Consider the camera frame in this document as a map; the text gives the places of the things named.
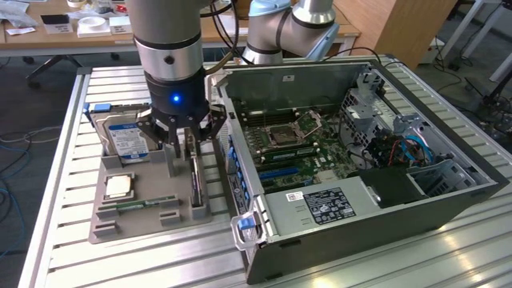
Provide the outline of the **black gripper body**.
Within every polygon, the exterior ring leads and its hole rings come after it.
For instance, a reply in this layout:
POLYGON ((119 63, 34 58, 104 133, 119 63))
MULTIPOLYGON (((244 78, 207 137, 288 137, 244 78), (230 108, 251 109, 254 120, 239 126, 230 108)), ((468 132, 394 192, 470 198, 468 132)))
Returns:
POLYGON ((198 71, 191 77, 167 81, 156 79, 146 72, 147 87, 151 95, 151 114, 166 125, 171 118, 179 127, 199 125, 210 112, 206 98, 206 71, 198 71))

